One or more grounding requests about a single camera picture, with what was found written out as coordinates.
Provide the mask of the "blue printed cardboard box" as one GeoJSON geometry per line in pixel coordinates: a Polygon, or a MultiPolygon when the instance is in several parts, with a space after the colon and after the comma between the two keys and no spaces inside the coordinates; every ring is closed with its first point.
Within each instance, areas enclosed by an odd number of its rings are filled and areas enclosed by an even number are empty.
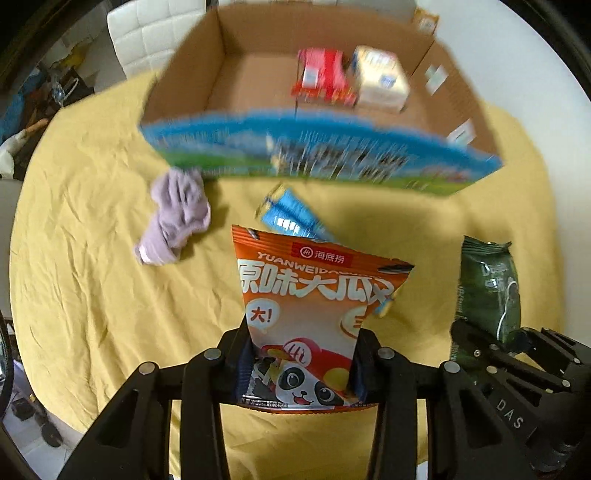
{"type": "Polygon", "coordinates": [[[168,164],[207,178],[296,177],[448,195],[502,162],[483,111],[448,50],[368,9],[301,2],[209,10],[151,88],[139,123],[168,164]],[[397,112],[290,94],[301,49],[394,53],[411,87],[397,112]]]}

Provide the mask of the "purple cloth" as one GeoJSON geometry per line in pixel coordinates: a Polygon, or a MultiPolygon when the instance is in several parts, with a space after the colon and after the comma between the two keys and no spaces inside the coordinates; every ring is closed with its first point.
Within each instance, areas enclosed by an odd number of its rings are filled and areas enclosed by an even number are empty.
{"type": "Polygon", "coordinates": [[[190,237],[211,224],[204,180],[197,168],[171,168],[152,183],[150,195],[156,211],[134,246],[135,257],[144,265],[175,263],[190,237]]]}

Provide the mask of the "blue snack packet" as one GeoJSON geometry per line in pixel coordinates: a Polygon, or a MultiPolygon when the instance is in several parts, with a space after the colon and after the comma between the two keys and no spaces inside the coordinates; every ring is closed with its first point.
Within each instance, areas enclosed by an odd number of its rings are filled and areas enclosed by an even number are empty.
{"type": "Polygon", "coordinates": [[[256,209],[256,219],[276,233],[335,243],[315,212],[283,183],[266,194],[256,209]]]}

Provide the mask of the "green snack bag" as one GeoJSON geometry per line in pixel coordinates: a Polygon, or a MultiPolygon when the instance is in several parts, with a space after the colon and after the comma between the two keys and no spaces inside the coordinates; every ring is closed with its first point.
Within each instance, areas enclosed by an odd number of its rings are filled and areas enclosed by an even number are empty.
{"type": "Polygon", "coordinates": [[[464,238],[451,330],[451,359],[468,371],[478,367],[480,357],[490,345],[516,353],[526,342],[521,326],[520,287],[510,246],[464,238]]]}

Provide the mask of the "white padded chair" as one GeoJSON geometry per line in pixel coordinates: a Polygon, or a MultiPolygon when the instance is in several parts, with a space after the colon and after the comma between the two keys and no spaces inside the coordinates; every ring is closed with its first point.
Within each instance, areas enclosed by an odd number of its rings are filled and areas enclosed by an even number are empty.
{"type": "Polygon", "coordinates": [[[137,0],[111,10],[107,29],[125,77],[164,68],[206,9],[201,0],[137,0]]]}

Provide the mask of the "yellow tablecloth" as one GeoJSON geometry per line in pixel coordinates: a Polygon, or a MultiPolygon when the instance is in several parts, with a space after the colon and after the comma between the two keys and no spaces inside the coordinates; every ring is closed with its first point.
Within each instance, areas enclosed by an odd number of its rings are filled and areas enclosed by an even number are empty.
{"type": "MultiPolygon", "coordinates": [[[[167,170],[137,123],[151,74],[77,102],[51,121],[22,186],[10,245],[16,338],[42,404],[86,431],[142,362],[182,364],[242,320],[233,225],[256,227],[276,179],[207,184],[211,227],[180,260],[140,264],[133,248],[155,205],[152,181],[167,170]]],[[[485,104],[504,161],[451,196],[324,181],[295,181],[335,240],[413,265],[394,305],[367,326],[383,344],[424,364],[450,353],[465,236],[509,242],[522,322],[560,329],[562,257],[545,162],[520,123],[485,104]]]]}

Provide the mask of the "orange panda snack bag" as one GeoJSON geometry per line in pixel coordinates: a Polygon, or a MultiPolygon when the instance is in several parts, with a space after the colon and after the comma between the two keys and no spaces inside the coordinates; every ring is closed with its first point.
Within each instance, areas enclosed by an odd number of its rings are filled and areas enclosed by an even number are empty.
{"type": "Polygon", "coordinates": [[[363,405],[353,361],[363,321],[393,300],[412,265],[242,226],[231,233],[254,351],[239,403],[276,412],[363,405]]]}

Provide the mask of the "red snack packet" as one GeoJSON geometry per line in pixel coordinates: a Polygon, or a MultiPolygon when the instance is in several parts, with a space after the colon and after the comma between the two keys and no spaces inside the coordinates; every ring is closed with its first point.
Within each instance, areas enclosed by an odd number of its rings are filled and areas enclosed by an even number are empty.
{"type": "Polygon", "coordinates": [[[301,101],[321,101],[353,107],[356,91],[346,79],[342,51],[301,49],[297,53],[298,79],[290,94],[301,101]]]}

